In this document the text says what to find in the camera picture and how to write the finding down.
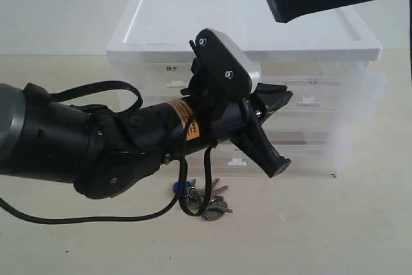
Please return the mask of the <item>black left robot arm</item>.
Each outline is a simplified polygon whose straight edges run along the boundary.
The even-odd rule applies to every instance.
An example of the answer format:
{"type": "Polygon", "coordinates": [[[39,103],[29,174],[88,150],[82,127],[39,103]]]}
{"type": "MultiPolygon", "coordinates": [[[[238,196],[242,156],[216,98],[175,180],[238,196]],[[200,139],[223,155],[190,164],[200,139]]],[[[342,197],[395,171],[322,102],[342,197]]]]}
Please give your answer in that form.
{"type": "Polygon", "coordinates": [[[122,81],[96,82],[60,93],[27,84],[1,85],[1,174],[72,184],[94,200],[112,198],[168,162],[230,141],[268,176],[290,164],[268,141],[263,123],[285,106],[284,85],[259,84],[246,99],[219,108],[194,90],[183,98],[121,112],[70,99],[107,90],[132,90],[122,81]]]}

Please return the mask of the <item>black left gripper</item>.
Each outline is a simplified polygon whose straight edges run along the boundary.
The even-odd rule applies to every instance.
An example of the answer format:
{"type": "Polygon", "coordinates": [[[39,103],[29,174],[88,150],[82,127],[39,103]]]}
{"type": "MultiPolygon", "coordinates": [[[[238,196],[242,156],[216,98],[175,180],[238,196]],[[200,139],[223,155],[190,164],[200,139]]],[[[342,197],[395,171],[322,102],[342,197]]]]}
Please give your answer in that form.
{"type": "Polygon", "coordinates": [[[237,101],[213,97],[206,91],[197,93],[189,89],[189,83],[180,93],[193,103],[196,120],[206,134],[217,140],[233,135],[231,142],[269,178],[281,174],[291,164],[290,159],[276,151],[261,126],[289,103],[293,93],[287,86],[259,83],[247,98],[237,101]]]}

